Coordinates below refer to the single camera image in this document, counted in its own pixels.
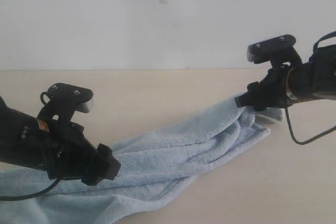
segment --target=orange label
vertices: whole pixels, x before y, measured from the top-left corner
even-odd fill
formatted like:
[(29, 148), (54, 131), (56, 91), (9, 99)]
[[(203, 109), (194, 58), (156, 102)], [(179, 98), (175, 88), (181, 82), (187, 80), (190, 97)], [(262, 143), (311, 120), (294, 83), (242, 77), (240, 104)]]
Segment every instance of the orange label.
[(41, 119), (38, 118), (36, 119), (36, 121), (38, 123), (38, 127), (40, 128), (40, 130), (49, 132), (48, 124), (45, 121), (42, 121)]

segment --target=white wall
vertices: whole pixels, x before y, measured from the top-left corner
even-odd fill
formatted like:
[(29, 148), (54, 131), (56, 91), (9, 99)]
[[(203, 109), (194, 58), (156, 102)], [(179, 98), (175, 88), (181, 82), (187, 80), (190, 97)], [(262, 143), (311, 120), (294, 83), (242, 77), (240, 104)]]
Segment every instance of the white wall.
[(335, 0), (0, 0), (0, 70), (250, 68), (293, 34), (304, 61)]

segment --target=towel fold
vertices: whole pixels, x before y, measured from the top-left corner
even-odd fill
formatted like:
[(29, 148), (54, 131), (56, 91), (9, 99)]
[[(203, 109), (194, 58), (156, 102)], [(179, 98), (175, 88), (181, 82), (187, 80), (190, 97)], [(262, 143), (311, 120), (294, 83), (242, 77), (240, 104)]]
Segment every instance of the towel fold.
[[(251, 148), (270, 134), (265, 123), (283, 119), (280, 109), (237, 108), (234, 98), (198, 115), (110, 145), (121, 163), (114, 181), (87, 186), (62, 181), (48, 194), (23, 201), (0, 201), (1, 224), (111, 224), (175, 199), (193, 179)], [(35, 193), (51, 184), (45, 172), (22, 168), (0, 172), (0, 195)]]

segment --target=towel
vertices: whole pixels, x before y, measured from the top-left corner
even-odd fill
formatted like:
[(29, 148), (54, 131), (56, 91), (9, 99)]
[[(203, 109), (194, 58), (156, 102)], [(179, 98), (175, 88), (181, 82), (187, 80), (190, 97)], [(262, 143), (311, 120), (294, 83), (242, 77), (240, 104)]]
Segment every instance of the towel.
[[(1, 224), (111, 224), (164, 207), (193, 179), (221, 166), (270, 134), (263, 123), (282, 121), (281, 109), (255, 112), (225, 99), (176, 124), (113, 143), (121, 163), (115, 180), (87, 186), (61, 181), (46, 195), (0, 201)], [(45, 172), (20, 168), (0, 172), (0, 195), (35, 193), (51, 184)]]

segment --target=beige tabletop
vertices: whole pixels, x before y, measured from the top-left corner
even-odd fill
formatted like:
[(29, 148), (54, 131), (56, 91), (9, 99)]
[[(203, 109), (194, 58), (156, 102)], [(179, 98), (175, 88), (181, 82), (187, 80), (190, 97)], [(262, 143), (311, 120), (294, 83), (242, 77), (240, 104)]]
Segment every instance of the beige tabletop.
[[(95, 106), (76, 113), (95, 146), (175, 123), (258, 81), (266, 69), (181, 71), (0, 72), (9, 107), (37, 115), (41, 92), (56, 82), (90, 88)], [(336, 124), (336, 102), (290, 108), (293, 129), (305, 140)], [(174, 201), (122, 223), (335, 223), (336, 133), (299, 146), (286, 122), (227, 164), (198, 176)], [(0, 164), (0, 168), (11, 167)]]

